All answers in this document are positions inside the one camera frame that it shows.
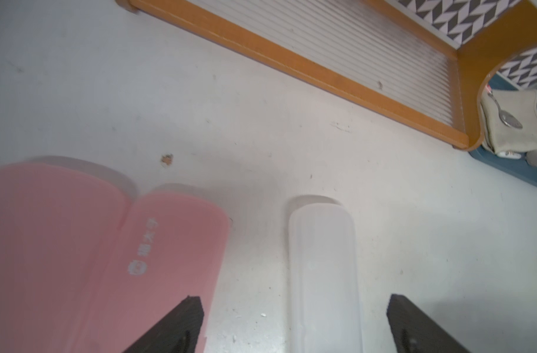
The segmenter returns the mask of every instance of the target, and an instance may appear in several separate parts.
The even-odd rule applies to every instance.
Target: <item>orange wooden edge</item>
[[[130,4],[129,0],[116,0],[116,3],[130,12],[137,12],[137,8]]]
[[[503,64],[533,47],[537,47],[537,8],[521,0],[457,50],[464,125],[470,137],[466,151],[484,141],[480,120],[484,87]]]
[[[129,0],[129,5],[238,53],[436,137],[456,148],[468,136],[415,109],[307,60],[186,0]]]

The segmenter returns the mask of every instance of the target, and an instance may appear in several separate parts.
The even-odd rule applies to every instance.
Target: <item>beige cloth bag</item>
[[[537,91],[492,90],[500,107],[513,114],[523,129],[510,128],[501,122],[498,106],[488,93],[482,93],[481,103],[486,122],[486,138],[482,145],[493,153],[537,150]]]

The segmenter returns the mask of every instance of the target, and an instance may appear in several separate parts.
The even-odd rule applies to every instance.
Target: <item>blue tray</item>
[[[517,90],[508,81],[501,78],[498,74],[490,80],[490,86],[493,89]],[[525,159],[506,159],[499,158],[490,151],[486,151],[482,146],[470,152],[470,155],[489,166],[501,170],[504,173],[513,175],[531,185],[537,187],[537,168],[529,166]]]

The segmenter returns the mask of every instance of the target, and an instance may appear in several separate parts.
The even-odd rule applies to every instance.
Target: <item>wooden frame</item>
[[[503,64],[533,47],[537,47],[537,8],[521,0],[457,50],[462,111],[470,138],[467,150],[478,148],[484,140],[480,119],[484,86]]]
[[[475,149],[482,143],[484,138],[483,126],[480,124],[477,107],[478,97],[483,86],[480,83],[484,81],[489,72],[495,71],[494,66],[490,67],[480,80],[479,75],[485,71],[484,67],[487,65],[483,65],[482,69],[474,69],[471,63],[476,59],[474,55],[470,54],[474,52],[474,45],[468,45],[467,43],[463,46],[465,50],[455,50],[407,18],[392,5],[385,3],[384,0],[365,0],[365,2],[448,58],[454,126],[441,123],[186,0],[116,0],[116,2],[129,11],[135,12],[139,9],[194,32],[201,37],[228,47],[286,74],[448,142],[455,148],[462,150]],[[471,91],[474,92],[474,102],[472,102]]]

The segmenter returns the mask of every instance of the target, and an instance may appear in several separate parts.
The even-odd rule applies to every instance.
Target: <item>black and white triangle pattern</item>
[[[447,37],[463,44],[519,0],[398,0]]]
[[[499,73],[526,89],[537,83],[537,47],[527,50],[499,69]]]

